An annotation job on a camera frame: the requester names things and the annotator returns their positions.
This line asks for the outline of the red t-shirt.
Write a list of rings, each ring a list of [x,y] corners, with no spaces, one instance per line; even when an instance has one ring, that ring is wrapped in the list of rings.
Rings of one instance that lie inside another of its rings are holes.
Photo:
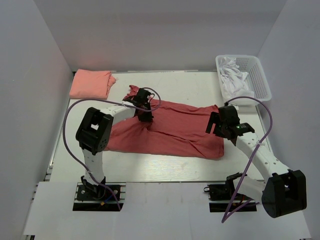
[[[224,140],[206,133],[218,106],[195,107],[164,100],[151,100],[152,122],[128,118],[112,126],[107,151],[170,155],[215,160],[224,156]]]

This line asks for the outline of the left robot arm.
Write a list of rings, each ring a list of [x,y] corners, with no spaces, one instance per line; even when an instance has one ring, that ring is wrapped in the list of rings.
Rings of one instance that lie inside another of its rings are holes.
[[[112,127],[136,116],[139,121],[150,123],[153,118],[151,95],[148,90],[140,88],[135,95],[126,97],[119,105],[112,105],[102,110],[90,107],[86,111],[75,138],[87,167],[81,182],[94,199],[99,200],[106,193],[102,154],[109,143]]]

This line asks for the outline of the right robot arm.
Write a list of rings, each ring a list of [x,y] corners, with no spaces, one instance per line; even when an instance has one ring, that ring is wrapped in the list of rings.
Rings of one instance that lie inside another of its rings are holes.
[[[262,204],[266,213],[278,218],[307,207],[306,176],[301,170],[291,170],[260,142],[255,130],[248,123],[241,123],[232,105],[218,108],[210,114],[206,133],[227,139],[243,152],[256,167],[262,181],[238,172],[227,176],[224,184],[210,184],[204,188],[211,201],[227,201],[229,211],[240,206]]]

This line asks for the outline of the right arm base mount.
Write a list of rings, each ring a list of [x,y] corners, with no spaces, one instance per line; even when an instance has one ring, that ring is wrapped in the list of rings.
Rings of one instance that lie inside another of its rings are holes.
[[[208,194],[210,213],[225,212],[232,197],[232,193],[230,193],[225,184],[209,184],[204,187],[203,192]],[[247,196],[238,193],[231,204],[229,212],[244,204],[248,199]]]

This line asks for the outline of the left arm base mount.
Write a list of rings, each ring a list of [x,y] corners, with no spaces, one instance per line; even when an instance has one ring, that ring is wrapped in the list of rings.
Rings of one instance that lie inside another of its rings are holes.
[[[74,212],[119,212],[126,197],[126,183],[111,183],[109,188],[115,194],[118,204],[109,190],[103,190],[99,196],[94,196],[82,183],[77,183],[73,208]]]

